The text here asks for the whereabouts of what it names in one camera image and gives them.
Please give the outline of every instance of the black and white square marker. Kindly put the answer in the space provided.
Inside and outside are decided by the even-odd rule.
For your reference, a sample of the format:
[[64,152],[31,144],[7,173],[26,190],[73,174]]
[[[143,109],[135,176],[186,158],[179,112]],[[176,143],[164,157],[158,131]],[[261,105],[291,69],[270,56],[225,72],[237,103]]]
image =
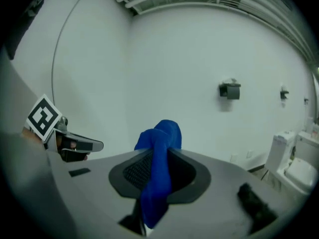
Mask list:
[[61,117],[62,113],[44,94],[38,101],[36,101],[26,122],[42,141],[46,141],[47,137],[50,135],[54,126]]

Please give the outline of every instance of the blue fabric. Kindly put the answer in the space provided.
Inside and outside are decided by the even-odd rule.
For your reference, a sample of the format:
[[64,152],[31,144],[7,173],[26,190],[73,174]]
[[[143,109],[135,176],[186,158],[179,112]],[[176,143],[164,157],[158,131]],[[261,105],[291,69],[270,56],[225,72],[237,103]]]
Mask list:
[[171,193],[167,149],[181,149],[181,132],[176,122],[160,121],[153,129],[141,133],[134,150],[153,148],[151,179],[141,194],[144,223],[154,228],[167,210],[166,199]]

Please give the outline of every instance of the electrical outlet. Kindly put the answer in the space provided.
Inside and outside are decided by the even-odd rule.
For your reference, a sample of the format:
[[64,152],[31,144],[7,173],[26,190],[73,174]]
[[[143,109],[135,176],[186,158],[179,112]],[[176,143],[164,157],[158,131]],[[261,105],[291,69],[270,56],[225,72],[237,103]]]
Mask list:
[[253,156],[253,150],[249,150],[248,152],[247,152],[247,158],[251,158],[252,156]]
[[231,163],[236,163],[237,156],[238,156],[237,154],[231,155],[231,157],[230,157],[230,162],[231,162]]

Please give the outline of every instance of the toilet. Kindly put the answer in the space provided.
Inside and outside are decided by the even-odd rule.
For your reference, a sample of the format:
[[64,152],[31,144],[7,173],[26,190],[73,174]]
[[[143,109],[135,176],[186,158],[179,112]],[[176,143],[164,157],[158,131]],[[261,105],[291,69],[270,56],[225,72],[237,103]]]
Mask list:
[[283,191],[298,202],[304,201],[317,183],[318,161],[319,142],[309,133],[284,131],[274,135],[265,167],[280,181]]

